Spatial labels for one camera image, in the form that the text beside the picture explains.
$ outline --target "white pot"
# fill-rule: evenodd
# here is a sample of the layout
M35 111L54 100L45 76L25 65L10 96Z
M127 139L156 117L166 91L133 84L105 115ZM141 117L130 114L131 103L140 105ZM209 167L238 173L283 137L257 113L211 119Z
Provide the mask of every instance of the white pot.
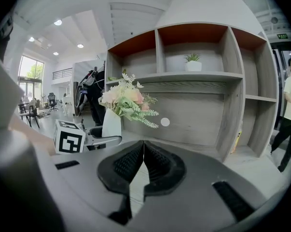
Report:
M121 118L108 108L103 120L102 137L113 136L122 136Z
M185 64L185 71L187 72L200 72L202 70L202 63L197 61L189 61Z

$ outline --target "pink flower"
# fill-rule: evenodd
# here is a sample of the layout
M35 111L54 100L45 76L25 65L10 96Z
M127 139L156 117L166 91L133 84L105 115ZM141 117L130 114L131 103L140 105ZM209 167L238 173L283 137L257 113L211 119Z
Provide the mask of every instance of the pink flower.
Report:
M113 103L117 98L117 95L115 92L112 92L109 90L108 92L103 93L101 102L102 103Z
M136 101L137 104L142 104L144 97L141 95L140 91L137 89L137 96L138 96L138 100Z
M133 102L136 102L138 100L138 94L136 89L126 89L124 96Z
M141 110L142 111L147 111L147 110L149 110L149 108L150 107L149 107L149 105L147 103L143 103L142 106L141 106Z

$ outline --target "ceiling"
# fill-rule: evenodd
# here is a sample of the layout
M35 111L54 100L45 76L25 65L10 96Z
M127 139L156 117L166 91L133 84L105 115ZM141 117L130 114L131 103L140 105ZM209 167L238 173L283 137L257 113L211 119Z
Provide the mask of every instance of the ceiling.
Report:
M93 56L136 34L152 29L172 0L19 0L14 22L35 38L26 48L47 58L91 51ZM267 36L291 32L273 0L243 0ZM273 24L271 18L278 22ZM53 24L62 19L61 26Z
M277 33L288 33L291 35L291 27L274 0L243 0L255 14L262 25L268 38L277 37ZM277 23L272 23L271 19L276 17Z

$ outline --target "shelving unit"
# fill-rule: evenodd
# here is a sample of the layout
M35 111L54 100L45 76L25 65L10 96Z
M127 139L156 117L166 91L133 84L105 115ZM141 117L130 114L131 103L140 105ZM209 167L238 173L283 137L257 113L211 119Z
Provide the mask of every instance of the shelving unit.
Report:
M157 74L141 75L136 77L136 81L140 83L156 83L156 82L175 82L175 81L210 81L210 82L228 82L232 80L240 80L242 74L229 72L164 72ZM107 86L115 86L118 80L106 82Z
M260 35L232 28L238 42L245 76L245 109L239 146L261 156L271 136L277 112L277 73L271 48Z
M202 71L185 71L184 55L191 53L201 55ZM170 120L151 129L124 119L126 133L225 161L243 120L239 149L262 154L277 108L276 69L262 36L207 23L156 28L109 49L106 79L120 78L123 69L158 99L151 108L159 116L151 121ZM117 84L106 82L105 90Z

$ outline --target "window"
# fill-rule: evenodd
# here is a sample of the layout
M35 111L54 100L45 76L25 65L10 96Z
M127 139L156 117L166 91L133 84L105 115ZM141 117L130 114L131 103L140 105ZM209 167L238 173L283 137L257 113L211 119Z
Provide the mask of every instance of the window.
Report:
M44 63L25 56L21 57L19 76L42 79Z
M28 58L26 56L21 57L18 82L19 86L23 89L24 95L26 95L31 101L33 98L37 100L42 99L42 73L44 63L38 60Z

